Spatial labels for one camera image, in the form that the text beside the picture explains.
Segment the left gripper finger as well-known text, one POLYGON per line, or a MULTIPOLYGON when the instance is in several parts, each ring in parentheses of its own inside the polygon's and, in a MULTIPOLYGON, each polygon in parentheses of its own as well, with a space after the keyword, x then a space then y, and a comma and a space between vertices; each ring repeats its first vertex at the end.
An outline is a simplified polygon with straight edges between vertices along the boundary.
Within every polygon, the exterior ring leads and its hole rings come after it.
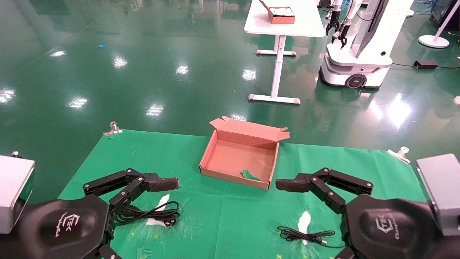
POLYGON ((121 189, 109 201, 112 213, 121 213, 143 192, 161 192, 176 190, 180 186, 179 179, 160 178, 156 173, 140 173, 132 168, 116 172, 105 177, 87 182, 83 185, 85 195, 101 196, 121 189))
POLYGON ((109 246, 102 245, 96 253, 97 259, 120 259, 121 257, 109 246))

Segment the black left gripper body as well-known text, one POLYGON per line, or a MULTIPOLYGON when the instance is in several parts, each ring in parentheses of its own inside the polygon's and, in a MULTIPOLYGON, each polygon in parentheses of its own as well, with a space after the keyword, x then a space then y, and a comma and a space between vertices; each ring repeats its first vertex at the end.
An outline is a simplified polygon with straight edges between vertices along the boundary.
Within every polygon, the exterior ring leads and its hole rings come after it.
POLYGON ((14 232, 16 259, 96 259, 109 245, 110 206, 95 195, 30 205, 14 232))

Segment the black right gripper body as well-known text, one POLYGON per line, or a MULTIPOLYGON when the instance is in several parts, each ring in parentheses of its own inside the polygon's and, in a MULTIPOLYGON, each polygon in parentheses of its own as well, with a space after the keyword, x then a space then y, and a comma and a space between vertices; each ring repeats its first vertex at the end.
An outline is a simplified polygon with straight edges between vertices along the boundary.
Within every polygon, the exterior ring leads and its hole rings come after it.
POLYGON ((427 202, 360 195, 345 207, 344 240, 351 259, 441 259, 449 238, 427 202))

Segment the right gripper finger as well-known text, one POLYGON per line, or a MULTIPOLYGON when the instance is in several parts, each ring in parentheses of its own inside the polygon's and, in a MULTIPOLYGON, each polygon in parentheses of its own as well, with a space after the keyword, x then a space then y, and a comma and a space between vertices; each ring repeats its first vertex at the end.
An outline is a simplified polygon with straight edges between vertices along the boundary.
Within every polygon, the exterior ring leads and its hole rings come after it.
POLYGON ((355 251, 350 246, 345 246, 341 252, 337 254, 335 259, 354 259, 355 251))
POLYGON ((322 168, 313 174, 299 173, 294 179, 276 180, 278 190, 294 193, 312 192, 334 213, 343 214, 346 202, 330 188, 331 186, 355 195, 371 195, 373 190, 371 182, 329 168, 322 168))

